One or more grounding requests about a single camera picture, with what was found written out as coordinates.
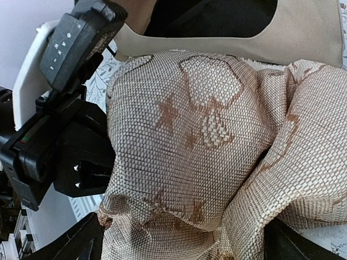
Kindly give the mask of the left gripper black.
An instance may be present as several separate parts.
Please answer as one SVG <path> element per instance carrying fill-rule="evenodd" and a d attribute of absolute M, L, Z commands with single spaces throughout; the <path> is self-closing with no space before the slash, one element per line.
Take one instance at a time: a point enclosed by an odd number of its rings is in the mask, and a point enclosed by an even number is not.
<path fill-rule="evenodd" d="M 111 178 L 114 150 L 106 114 L 86 100 L 86 87 L 46 107 L 14 129 L 12 92 L 1 89 L 1 164 L 21 203 L 37 211 L 48 189 L 69 197 L 102 194 Z"/>

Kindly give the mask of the white and brown pillow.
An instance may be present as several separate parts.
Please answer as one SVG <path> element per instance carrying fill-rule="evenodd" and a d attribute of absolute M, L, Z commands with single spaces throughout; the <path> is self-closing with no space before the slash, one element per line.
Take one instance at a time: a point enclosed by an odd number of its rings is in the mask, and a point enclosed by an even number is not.
<path fill-rule="evenodd" d="M 131 57 L 107 87 L 102 259 L 263 259 L 264 229 L 346 223 L 346 71 Z"/>

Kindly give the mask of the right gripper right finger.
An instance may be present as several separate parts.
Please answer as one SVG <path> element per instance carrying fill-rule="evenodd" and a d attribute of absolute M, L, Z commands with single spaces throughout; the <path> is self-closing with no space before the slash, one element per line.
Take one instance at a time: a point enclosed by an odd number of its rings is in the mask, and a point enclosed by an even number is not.
<path fill-rule="evenodd" d="M 279 219 L 272 220 L 264 229 L 265 260 L 320 260 L 342 259 L 296 233 Z"/>

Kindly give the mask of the floral table mat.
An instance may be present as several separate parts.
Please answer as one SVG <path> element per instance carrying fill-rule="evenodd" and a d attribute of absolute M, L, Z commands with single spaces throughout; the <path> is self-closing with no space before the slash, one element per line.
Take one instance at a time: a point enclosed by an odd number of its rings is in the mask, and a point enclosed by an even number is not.
<path fill-rule="evenodd" d="M 114 57 L 117 49 L 115 41 L 112 40 L 102 53 L 103 61 L 92 77 L 86 82 L 86 100 L 97 104 L 104 112 L 106 112 L 107 85 L 120 66 L 120 62 Z"/>

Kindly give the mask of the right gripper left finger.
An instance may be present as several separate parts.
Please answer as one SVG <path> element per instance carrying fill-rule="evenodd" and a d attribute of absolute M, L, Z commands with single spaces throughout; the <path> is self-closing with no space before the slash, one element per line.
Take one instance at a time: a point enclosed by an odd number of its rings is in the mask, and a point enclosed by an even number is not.
<path fill-rule="evenodd" d="M 104 228 L 97 214 L 91 212 L 59 238 L 25 257 L 26 260 L 100 260 Z"/>

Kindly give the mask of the beige fabric pet tent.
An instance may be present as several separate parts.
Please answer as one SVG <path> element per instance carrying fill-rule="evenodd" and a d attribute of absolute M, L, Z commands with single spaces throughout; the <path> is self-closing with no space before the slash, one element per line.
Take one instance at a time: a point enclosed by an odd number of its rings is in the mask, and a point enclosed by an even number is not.
<path fill-rule="evenodd" d="M 305 59 L 341 67 L 344 51 L 339 1 L 279 1 L 269 25 L 249 38 L 148 37 L 124 24 L 115 42 L 118 52 L 124 56 L 179 49 L 229 54 L 280 65 Z"/>

